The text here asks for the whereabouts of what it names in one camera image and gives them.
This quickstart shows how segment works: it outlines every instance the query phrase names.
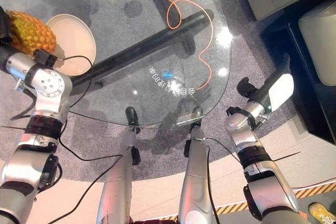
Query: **white plate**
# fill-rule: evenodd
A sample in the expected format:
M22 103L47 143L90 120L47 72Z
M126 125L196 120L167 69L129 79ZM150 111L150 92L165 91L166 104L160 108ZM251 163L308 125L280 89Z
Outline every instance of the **white plate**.
M89 27L79 18L70 14L52 17L47 25L56 35L57 58L82 55L93 64L96 58L96 43ZM84 58L72 58L56 61L54 68L69 76L78 76L90 69L90 63Z

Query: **glass tabletop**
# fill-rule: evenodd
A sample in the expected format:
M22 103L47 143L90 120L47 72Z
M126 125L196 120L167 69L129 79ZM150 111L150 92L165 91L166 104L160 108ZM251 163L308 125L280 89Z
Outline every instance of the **glass tabletop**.
M231 34L218 0L0 0L44 22L80 18L96 42L93 68L71 77L72 112L127 125L135 108L141 127L170 129L219 102L230 69Z

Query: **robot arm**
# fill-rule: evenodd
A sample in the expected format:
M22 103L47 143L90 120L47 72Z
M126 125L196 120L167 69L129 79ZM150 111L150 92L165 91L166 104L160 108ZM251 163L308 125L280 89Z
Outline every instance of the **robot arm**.
M268 119L293 93L289 56L284 63L256 89L244 78L238 92L249 100L243 109L229 108L231 116L226 130L231 135L236 153L244 169L248 185L244 187L249 210L263 223L307 223L299 214L298 203L291 187L278 166L265 151L255 130Z
M0 42L0 69L17 79L18 90L30 87L37 94L36 110L2 171L0 223L26 223L37 193L52 186L58 164L53 153L69 112L70 79L52 70L54 56L43 50L34 55Z

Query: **orange cable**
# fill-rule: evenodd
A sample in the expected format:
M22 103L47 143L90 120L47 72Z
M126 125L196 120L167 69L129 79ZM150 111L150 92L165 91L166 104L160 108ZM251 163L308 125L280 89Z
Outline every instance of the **orange cable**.
M205 10L203 7L201 7L199 4L197 4L197 3L195 3L195 2L193 2L193 1L191 1L191 0L174 0L174 1L172 1L172 0L168 0L168 1L170 1L171 4L170 4L170 6L169 6L169 8L168 8L168 10L167 10L166 21L167 21L167 24L168 24L168 26L169 26L170 29L177 29L177 28L181 25L181 23L182 23L182 15L181 15L181 11L180 11L179 7L176 5L176 2L179 2L179 1L186 1L186 2L189 2L189 3L193 4L193 5L196 5L197 7L199 7L199 8L205 13L205 15L207 16L207 18L208 18L209 21L210 21L210 25L211 25L211 38L210 38L210 41L209 41L208 45L207 45L207 46L206 46L206 47L199 53L199 55L198 55L199 60L200 60L201 62L203 62L203 63L209 68L209 70L210 70L210 74L209 74L209 78L208 78L208 80L206 81L206 83L205 83L204 85L202 85L201 87L199 87L199 88L196 89L196 90L200 90L200 89L204 88L206 85L208 85L208 83L210 82L210 79L211 79L211 77L212 77L212 69L211 69L210 65L209 65L205 60L202 59L201 55L202 55L202 54L209 48L209 46L210 46L210 44L211 44L211 42L212 42L212 39L213 39L213 37L214 37L214 26L213 26L213 24L212 24L212 21L211 21L211 18L210 18L210 16L209 16L209 14L208 14L208 13L206 12L206 10ZM170 9L172 8L173 5L176 7L176 9L177 9L177 11L178 11L178 13L179 13L179 16L180 16L180 22L179 22L178 25L175 26L175 27L172 27L172 26L170 25L170 23L169 23L169 11L170 11Z

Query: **black furniture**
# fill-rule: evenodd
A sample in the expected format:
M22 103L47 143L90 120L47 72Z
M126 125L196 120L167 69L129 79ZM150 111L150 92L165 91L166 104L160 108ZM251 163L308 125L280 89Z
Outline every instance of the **black furniture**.
M261 37L276 65L281 62L284 52L290 55L290 68L295 82L293 101L307 130L334 144L336 87L326 86L319 80L298 25L298 20L307 11L323 1L300 0L288 6L284 15L267 27Z

